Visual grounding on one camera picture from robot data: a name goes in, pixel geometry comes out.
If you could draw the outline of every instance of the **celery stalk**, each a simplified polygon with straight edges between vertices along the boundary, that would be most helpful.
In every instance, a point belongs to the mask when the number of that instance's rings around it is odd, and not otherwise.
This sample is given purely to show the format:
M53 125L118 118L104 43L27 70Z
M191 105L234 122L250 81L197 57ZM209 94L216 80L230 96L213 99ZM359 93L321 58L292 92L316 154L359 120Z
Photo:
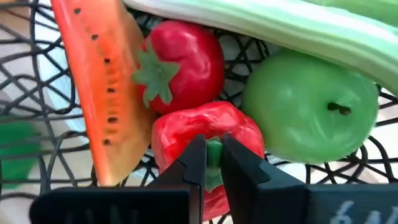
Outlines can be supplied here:
M337 7L398 27L397 0L303 0L320 6Z
M158 16L230 30L323 58L358 71L398 96L398 28L380 21L301 0L124 1Z

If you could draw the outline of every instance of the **apple stem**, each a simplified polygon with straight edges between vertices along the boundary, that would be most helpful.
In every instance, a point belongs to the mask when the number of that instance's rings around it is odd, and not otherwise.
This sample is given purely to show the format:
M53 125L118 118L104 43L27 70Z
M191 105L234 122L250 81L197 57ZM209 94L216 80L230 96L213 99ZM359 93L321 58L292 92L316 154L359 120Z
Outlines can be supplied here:
M330 111L338 110L338 112L341 113L342 115L349 115L352 113L351 108L346 106L341 106L334 102L328 104L328 110Z

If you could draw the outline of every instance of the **toy green apple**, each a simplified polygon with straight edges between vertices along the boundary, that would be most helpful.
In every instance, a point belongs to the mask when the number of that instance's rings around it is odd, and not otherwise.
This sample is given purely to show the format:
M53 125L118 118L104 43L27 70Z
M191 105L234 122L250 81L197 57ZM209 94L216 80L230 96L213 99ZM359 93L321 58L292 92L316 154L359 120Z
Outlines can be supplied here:
M242 110L271 154L323 163L362 145L376 122L377 98L375 84L362 75L285 49L249 76Z

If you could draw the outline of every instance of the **plastic vegetable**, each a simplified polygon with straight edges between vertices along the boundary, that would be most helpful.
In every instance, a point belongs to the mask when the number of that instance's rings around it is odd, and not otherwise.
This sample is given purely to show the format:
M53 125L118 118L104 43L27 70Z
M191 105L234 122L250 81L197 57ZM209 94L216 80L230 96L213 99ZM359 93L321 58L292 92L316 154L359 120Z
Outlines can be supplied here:
M326 7L345 9L355 14L398 26L398 1L396 0L303 0Z
M230 133L264 158L264 141L255 122L226 101L215 101L160 117L152 130L152 148L159 172L163 172L198 134L207 139L207 168L203 219L229 211L220 171L222 143L218 137Z
M374 19L299 0L125 2L158 16L238 32L328 60L351 68L398 95L398 28ZM362 2L380 15L391 12L388 16L398 21L398 1Z
M223 51L197 24L165 21L155 27L139 54L133 80L144 103L161 114L215 99L224 83Z

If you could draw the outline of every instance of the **orange watermelon flesh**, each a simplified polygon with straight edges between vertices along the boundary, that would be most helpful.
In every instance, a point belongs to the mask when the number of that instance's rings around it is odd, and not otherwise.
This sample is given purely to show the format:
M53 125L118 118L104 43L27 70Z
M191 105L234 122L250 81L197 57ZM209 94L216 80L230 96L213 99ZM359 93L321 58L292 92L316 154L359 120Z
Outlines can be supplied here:
M120 183L150 143L155 113L130 76L144 37L120 0L51 0L90 139L98 183Z

